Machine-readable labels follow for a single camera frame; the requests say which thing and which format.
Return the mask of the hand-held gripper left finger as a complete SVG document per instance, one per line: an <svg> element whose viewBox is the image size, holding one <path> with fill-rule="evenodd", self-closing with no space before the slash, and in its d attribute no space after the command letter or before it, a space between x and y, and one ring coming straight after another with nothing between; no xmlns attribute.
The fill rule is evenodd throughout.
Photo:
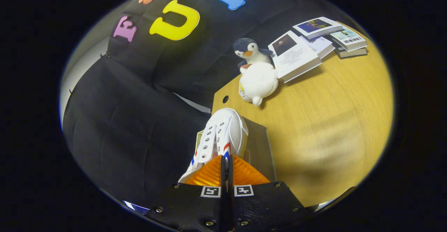
<svg viewBox="0 0 447 232"><path fill-rule="evenodd" d="M220 155L195 172L194 177L210 182L174 183L149 206L145 217L172 231L220 232L225 227L226 159Z"/></svg>

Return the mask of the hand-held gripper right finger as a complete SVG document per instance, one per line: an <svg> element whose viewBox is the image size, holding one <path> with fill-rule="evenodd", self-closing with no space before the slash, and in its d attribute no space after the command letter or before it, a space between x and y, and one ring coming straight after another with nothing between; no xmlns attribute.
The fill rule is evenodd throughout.
<svg viewBox="0 0 447 232"><path fill-rule="evenodd" d="M285 232L311 217L286 183L270 181L238 156L229 159L234 232Z"/></svg>

